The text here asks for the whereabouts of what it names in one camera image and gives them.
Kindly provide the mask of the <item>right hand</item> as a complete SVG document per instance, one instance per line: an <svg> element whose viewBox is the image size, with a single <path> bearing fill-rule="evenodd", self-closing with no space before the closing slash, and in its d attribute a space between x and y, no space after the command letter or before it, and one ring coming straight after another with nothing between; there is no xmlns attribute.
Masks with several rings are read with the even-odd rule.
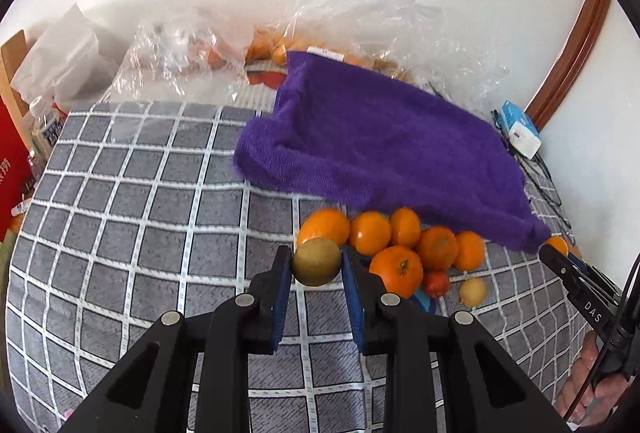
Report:
<svg viewBox="0 0 640 433"><path fill-rule="evenodd" d="M589 331L582 342L582 349L578 357L570 368L570 376L564 382L555 398L554 407L561 416L566 415L578 391L585 383L598 355L597 333ZM592 388L591 384L588 384L568 421L577 424L580 429L583 427L598 427L608 419L610 412L618 405L618 401L629 386L630 382L623 375L610 375L603 379L595 389Z"/></svg>

